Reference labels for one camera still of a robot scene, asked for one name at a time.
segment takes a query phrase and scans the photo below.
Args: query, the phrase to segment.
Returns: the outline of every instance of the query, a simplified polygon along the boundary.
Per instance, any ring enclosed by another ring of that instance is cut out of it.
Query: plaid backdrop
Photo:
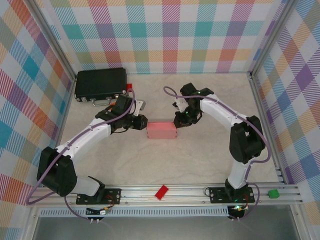
[[[0,240],[15,240],[72,82],[23,1],[0,3]]]
[[[248,70],[280,1],[46,0],[52,11],[37,2],[76,72],[214,73]]]
[[[257,84],[286,174],[320,239],[320,1],[299,2]]]

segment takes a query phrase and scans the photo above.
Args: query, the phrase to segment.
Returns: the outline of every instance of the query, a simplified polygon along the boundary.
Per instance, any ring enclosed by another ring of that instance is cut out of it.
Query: black case
[[[74,98],[78,102],[114,99],[127,87],[124,68],[99,69],[78,72]]]

